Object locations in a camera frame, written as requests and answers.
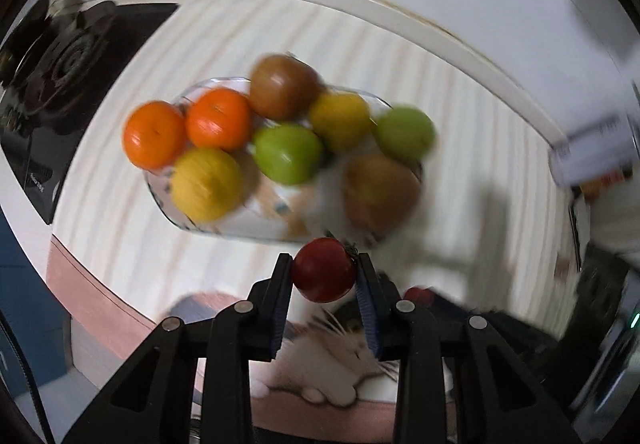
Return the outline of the red cherry tomato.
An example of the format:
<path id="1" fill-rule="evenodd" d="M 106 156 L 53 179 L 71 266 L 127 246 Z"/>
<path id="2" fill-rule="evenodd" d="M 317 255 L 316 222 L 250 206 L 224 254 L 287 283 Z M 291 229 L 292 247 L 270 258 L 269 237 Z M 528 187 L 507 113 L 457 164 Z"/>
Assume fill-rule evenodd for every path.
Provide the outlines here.
<path id="1" fill-rule="evenodd" d="M 404 299 L 411 301 L 414 304 L 421 304 L 425 306 L 432 306 L 435 299 L 435 294 L 431 289 L 411 287 L 405 294 Z"/>
<path id="2" fill-rule="evenodd" d="M 314 239 L 293 260 L 292 280 L 303 297 L 314 303 L 331 303 L 352 289 L 356 271 L 346 247 L 330 237 Z"/>

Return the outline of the yellow orange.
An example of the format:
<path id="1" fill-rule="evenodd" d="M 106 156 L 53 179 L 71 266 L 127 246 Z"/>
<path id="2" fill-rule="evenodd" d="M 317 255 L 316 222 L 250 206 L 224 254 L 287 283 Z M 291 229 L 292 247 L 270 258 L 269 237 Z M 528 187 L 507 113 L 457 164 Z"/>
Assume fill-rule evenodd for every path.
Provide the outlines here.
<path id="1" fill-rule="evenodd" d="M 191 148 L 177 160 L 170 178 L 171 200 L 194 223 L 215 222 L 244 197 L 240 164 L 217 148 Z"/>
<path id="2" fill-rule="evenodd" d="M 324 92 L 309 108 L 307 120 L 337 155 L 357 148 L 373 126 L 367 101 L 354 92 Z"/>

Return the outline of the orange tangerine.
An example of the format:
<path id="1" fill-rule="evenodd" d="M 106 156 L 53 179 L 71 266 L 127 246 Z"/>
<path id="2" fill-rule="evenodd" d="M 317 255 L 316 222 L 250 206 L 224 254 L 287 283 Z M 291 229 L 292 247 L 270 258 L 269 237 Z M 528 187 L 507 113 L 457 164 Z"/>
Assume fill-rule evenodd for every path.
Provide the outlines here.
<path id="1" fill-rule="evenodd" d="M 137 107 L 122 130 L 126 157 L 135 167 L 146 171 L 158 171 L 174 164 L 187 143 L 182 113 L 162 100 Z"/>
<path id="2" fill-rule="evenodd" d="M 215 87 L 186 110 L 186 133 L 198 148 L 243 149 L 252 135 L 252 109 L 242 92 Z"/>

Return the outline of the green apple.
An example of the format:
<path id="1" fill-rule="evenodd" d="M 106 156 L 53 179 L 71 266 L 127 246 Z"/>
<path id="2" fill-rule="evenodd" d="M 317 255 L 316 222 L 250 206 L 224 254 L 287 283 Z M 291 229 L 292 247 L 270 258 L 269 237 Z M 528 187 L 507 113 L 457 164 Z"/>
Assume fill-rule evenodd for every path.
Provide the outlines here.
<path id="1" fill-rule="evenodd" d="M 253 158 L 258 169 L 278 184 L 295 186 L 310 181 L 323 161 L 319 137 L 295 123 L 264 127 L 254 136 Z"/>
<path id="2" fill-rule="evenodd" d="M 431 118 L 420 109 L 398 106 L 376 119 L 374 138 L 384 155 L 416 164 L 434 148 L 437 131 Z"/>

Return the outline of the dark red apple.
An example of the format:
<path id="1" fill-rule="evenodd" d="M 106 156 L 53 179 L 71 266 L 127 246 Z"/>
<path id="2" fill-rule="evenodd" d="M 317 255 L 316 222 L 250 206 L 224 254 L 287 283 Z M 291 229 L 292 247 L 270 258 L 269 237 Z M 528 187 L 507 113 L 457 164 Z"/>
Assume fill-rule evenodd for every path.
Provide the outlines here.
<path id="1" fill-rule="evenodd" d="M 314 68 L 285 54 L 260 58 L 250 72 L 250 107 L 273 121 L 301 118 L 318 99 L 324 84 Z"/>

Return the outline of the blue kitchen cabinet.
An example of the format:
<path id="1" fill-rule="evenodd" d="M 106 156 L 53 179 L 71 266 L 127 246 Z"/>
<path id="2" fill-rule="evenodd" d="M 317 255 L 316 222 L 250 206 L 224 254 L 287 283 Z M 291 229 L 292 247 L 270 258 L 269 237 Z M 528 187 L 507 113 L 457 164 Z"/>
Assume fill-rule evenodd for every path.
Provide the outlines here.
<path id="1" fill-rule="evenodd" d="M 14 333 L 37 386 L 65 375 L 70 316 L 53 297 L 1 221 L 1 313 Z"/>

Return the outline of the striped table cloth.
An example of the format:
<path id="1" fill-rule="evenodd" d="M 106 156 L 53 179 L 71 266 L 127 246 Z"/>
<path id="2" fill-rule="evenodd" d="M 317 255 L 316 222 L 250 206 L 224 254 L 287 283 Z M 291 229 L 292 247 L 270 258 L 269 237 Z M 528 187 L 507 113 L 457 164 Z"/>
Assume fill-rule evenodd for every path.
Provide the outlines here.
<path id="1" fill-rule="evenodd" d="M 168 0 L 142 0 L 167 2 Z M 560 336 L 575 305 L 568 203 L 548 145 L 488 89 L 405 38 L 302 0 L 174 0 L 99 107 L 67 173 L 46 282 L 119 358 L 186 301 L 245 297 L 285 245 L 188 233 L 160 213 L 122 150 L 129 113 L 292 52 L 329 83 L 424 110 L 439 133 L 419 213 L 372 254 L 400 289 L 432 287 Z"/>

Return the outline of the cat shaped coaster mat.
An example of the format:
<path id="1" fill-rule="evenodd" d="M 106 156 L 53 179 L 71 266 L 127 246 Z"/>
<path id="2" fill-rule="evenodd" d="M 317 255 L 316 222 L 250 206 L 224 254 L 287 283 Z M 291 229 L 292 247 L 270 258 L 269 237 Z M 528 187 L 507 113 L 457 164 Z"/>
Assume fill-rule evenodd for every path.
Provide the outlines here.
<path id="1" fill-rule="evenodd" d="M 355 294 L 310 303 L 303 323 L 285 324 L 277 356 L 250 363 L 250 396 L 285 392 L 309 404 L 347 408 L 359 401 L 396 401 L 399 364 L 379 362 L 368 348 Z"/>

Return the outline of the floral oval ceramic plate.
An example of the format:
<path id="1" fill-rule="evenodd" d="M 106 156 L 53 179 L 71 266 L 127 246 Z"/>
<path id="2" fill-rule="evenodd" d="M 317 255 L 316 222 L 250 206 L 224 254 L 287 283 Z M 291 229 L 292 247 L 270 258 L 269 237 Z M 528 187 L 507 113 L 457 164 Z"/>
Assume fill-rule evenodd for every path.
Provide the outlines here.
<path id="1" fill-rule="evenodd" d="M 390 201 L 367 205 L 347 200 L 346 171 L 352 161 L 381 153 L 369 138 L 355 151 L 331 157 L 311 181 L 296 186 L 273 182 L 253 159 L 247 145 L 234 157 L 244 175 L 245 198 L 235 210 L 211 222 L 197 222 L 180 211 L 171 196 L 172 167 L 145 171 L 144 180 L 156 205 L 180 229 L 225 238 L 269 242 L 307 242 L 331 234 L 359 248 L 373 248 L 403 229 L 417 207 L 390 211 Z"/>

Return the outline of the black gas stove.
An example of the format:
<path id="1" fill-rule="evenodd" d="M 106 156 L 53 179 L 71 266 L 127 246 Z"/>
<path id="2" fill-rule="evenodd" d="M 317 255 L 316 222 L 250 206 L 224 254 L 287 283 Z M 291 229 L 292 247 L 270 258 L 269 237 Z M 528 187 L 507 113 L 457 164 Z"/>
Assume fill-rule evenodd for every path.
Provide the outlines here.
<path id="1" fill-rule="evenodd" d="M 106 0 L 50 19 L 26 50 L 1 98 L 1 149 L 43 222 L 106 94 L 177 9 Z"/>

